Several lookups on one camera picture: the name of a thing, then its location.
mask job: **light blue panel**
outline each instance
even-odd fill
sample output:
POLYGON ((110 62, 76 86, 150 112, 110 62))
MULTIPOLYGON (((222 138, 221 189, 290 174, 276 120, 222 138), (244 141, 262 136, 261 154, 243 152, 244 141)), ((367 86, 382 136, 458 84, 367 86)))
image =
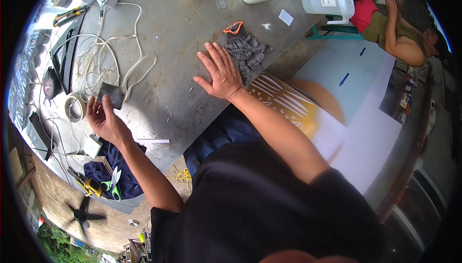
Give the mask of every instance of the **light blue panel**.
POLYGON ((332 93, 348 126, 366 97, 385 54, 377 44, 369 41, 329 40, 293 78, 314 81, 332 93), (349 76, 339 87, 347 73, 349 76))

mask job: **tangled white wire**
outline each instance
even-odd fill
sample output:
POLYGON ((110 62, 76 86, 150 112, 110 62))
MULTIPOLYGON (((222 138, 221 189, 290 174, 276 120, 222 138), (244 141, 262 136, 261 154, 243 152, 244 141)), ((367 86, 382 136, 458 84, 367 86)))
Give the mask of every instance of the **tangled white wire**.
POLYGON ((152 68, 155 66, 155 64, 157 63, 157 56, 155 54, 152 54, 152 53, 149 53, 149 54, 146 54, 143 56, 143 51, 142 51, 142 48, 141 48, 141 44, 140 44, 140 41, 138 39, 138 30, 137 30, 137 25, 138 25, 138 21, 141 17, 141 14, 142 14, 142 7, 137 5, 137 4, 133 4, 133 3, 122 3, 122 2, 119 2, 117 3, 118 5, 133 5, 133 6, 137 6, 139 9, 140 9, 140 13, 138 14, 138 16, 136 17, 136 20, 135 20, 135 26, 134 26, 134 30, 135 30, 135 34, 134 35, 127 35, 127 36, 123 36, 123 37, 111 37, 109 39, 107 39, 106 41, 103 40, 101 37, 100 37, 100 34, 101 34, 101 30, 103 29, 103 23, 104 23, 104 16, 101 16, 100 19, 99 19, 99 28, 98 28, 98 33, 96 35, 94 34, 80 34, 80 35, 75 35, 75 36, 72 36, 70 37, 69 39, 63 41, 61 43, 60 46, 58 46, 56 49, 58 50, 62 45, 64 45, 67 41, 75 38, 75 37, 79 37, 79 36, 89 36, 89 37, 94 37, 95 38, 95 41, 94 42, 91 42, 90 44, 88 44, 87 48, 78 55, 78 70, 77 70, 77 74, 78 75, 82 75, 82 80, 80 81, 79 83, 79 94, 80 94, 80 97, 85 101, 85 102, 88 102, 88 98, 85 98, 85 97, 89 97, 91 95, 95 95, 97 94, 97 92, 95 91, 96 88, 98 88, 98 83, 100 82, 100 80, 104 81, 103 79, 103 76, 104 74, 107 74, 107 78, 108 78, 108 81, 106 81, 107 83, 109 84, 112 84, 112 85, 116 85, 116 86, 119 86, 119 83, 120 83, 120 70, 119 70, 119 64, 117 62, 117 58, 116 58, 116 55, 115 53, 113 52, 112 48, 109 46, 109 41, 111 40, 119 40, 119 39, 135 39, 136 40, 136 43, 138 45, 138 48, 140 50, 140 58, 138 59, 138 61, 136 61, 132 67, 130 67, 130 69, 127 71, 127 74, 125 75, 124 79, 123 79, 123 82, 122 82, 122 86, 124 88, 124 91, 125 91, 125 98, 124 98, 124 102, 127 101, 129 98, 130 98, 130 93, 132 91, 132 88, 134 86, 136 86, 138 83, 140 83, 145 77, 146 75, 148 74, 148 72, 150 70, 152 70, 152 68), (101 71, 101 53, 104 49, 104 47, 107 47, 109 49, 109 51, 111 52, 113 58, 114 58, 114 62, 115 62, 115 68, 117 70, 117 80, 115 82, 112 82, 111 81, 111 78, 110 78, 110 73, 112 72, 112 70, 104 67, 104 71, 101 71), (97 63, 95 64, 95 56, 96 56, 96 53, 98 53, 98 60, 97 60, 97 63), (154 57, 154 62, 153 64, 147 69, 147 71, 144 73, 144 75, 136 82, 134 82, 133 84, 131 84, 130 86, 128 86, 128 76, 133 72, 133 70, 148 56, 152 56, 154 57), (89 60, 88 62, 86 63, 86 65, 84 66, 84 70, 83 72, 81 73, 80 70, 79 70, 79 67, 81 66, 82 62, 85 61, 85 59, 89 57, 89 60), (91 84, 89 81, 88 81, 88 75, 90 74, 96 74, 98 75, 96 81, 94 84, 91 84))

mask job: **right hand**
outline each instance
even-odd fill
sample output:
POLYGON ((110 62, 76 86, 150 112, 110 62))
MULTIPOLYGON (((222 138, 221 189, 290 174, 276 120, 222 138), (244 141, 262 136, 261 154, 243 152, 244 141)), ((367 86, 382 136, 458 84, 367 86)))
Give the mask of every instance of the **right hand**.
POLYGON ((396 19, 398 15, 398 7, 396 6, 396 2, 394 0, 385 0, 385 5, 387 6, 388 17, 396 19))
POLYGON ((241 75, 224 47, 220 47, 217 42, 206 42, 205 48, 213 61, 203 52, 198 52, 197 56, 210 72, 213 81, 209 83, 198 75, 194 77, 194 81, 212 96, 229 101, 242 89, 241 75))
POLYGON ((396 5, 398 6, 398 10, 400 11, 401 7, 404 4, 404 0, 395 0, 395 1, 396 1, 396 5))
POLYGON ((102 103, 95 101, 95 97, 91 96, 87 104, 86 117, 95 134, 118 149, 135 142, 130 129, 114 114, 109 95, 103 96, 102 103))

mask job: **blue arrow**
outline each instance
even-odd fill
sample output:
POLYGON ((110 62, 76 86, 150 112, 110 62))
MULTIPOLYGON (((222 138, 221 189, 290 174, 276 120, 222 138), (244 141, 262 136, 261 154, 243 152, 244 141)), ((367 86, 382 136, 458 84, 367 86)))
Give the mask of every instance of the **blue arrow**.
POLYGON ((350 73, 346 73, 346 75, 345 75, 345 77, 343 78, 343 80, 340 81, 339 87, 343 85, 343 83, 345 82, 345 80, 347 79, 347 77, 348 77, 349 74, 350 74, 350 73))

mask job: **ceiling fan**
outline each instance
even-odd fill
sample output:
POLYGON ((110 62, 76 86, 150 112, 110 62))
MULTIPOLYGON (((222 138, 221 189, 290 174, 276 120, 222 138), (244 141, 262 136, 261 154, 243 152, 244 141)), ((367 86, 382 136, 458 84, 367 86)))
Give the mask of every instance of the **ceiling fan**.
POLYGON ((70 220, 64 228, 69 226, 72 222, 77 221, 80 224, 80 228, 86 238, 85 229, 88 229, 90 224, 88 220, 102 220, 106 219, 106 216, 99 215, 99 214, 89 214, 88 213, 88 205, 90 202, 90 197, 84 197, 82 202, 80 203, 80 207, 78 209, 73 208, 69 203, 66 203, 67 206, 74 212, 74 219, 70 220))

